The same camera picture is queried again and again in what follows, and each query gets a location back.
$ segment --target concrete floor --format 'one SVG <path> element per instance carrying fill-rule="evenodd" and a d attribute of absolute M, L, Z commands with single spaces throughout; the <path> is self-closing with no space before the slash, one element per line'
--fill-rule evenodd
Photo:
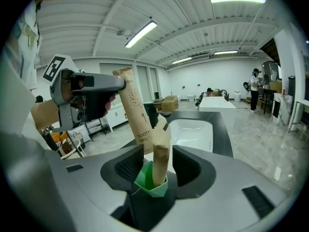
<path fill-rule="evenodd" d="M 287 133 L 287 127 L 278 127 L 270 121 L 270 114 L 253 114 L 243 102 L 232 103 L 238 108 L 230 140 L 234 158 L 246 162 L 273 180 L 276 167 L 281 168 L 276 182 L 288 194 L 301 188 L 308 174 L 309 149 L 302 149 L 304 141 L 296 132 Z M 179 111 L 197 111 L 195 102 L 181 101 Z M 114 128 L 113 133 L 99 133 L 93 142 L 86 143 L 87 155 L 118 150 L 134 139 L 128 123 Z"/>

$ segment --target black pants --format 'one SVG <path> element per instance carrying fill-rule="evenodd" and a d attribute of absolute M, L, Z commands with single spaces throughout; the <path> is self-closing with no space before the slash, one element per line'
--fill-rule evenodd
<path fill-rule="evenodd" d="M 251 110 L 256 109 L 258 99 L 259 99 L 259 92 L 251 90 Z"/>

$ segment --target white ceiling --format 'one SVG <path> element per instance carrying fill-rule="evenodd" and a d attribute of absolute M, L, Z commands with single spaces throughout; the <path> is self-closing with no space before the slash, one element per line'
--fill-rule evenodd
<path fill-rule="evenodd" d="M 273 0 L 265 4 L 210 0 L 56 0 L 38 11 L 42 64 L 54 54 L 117 57 L 170 67 L 184 57 L 218 50 L 261 55 L 279 31 Z M 130 38 L 149 21 L 158 26 L 130 49 Z"/>

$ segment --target white sink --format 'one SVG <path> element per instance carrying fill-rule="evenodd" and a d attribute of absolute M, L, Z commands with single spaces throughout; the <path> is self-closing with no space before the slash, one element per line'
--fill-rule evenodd
<path fill-rule="evenodd" d="M 212 152 L 212 124 L 203 120 L 176 119 L 170 124 L 171 143 L 169 151 L 168 170 L 175 173 L 173 164 L 173 145 L 182 145 L 191 148 Z M 147 160 L 153 160 L 154 154 L 144 155 Z"/>

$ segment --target green holder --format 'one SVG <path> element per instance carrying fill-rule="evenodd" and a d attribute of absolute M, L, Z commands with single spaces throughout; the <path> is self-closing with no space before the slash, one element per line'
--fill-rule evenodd
<path fill-rule="evenodd" d="M 163 197 L 168 190 L 168 178 L 165 177 L 165 182 L 158 186 L 154 187 L 153 182 L 153 161 L 149 161 L 143 165 L 139 175 L 134 181 L 144 192 L 148 193 L 154 198 Z"/>

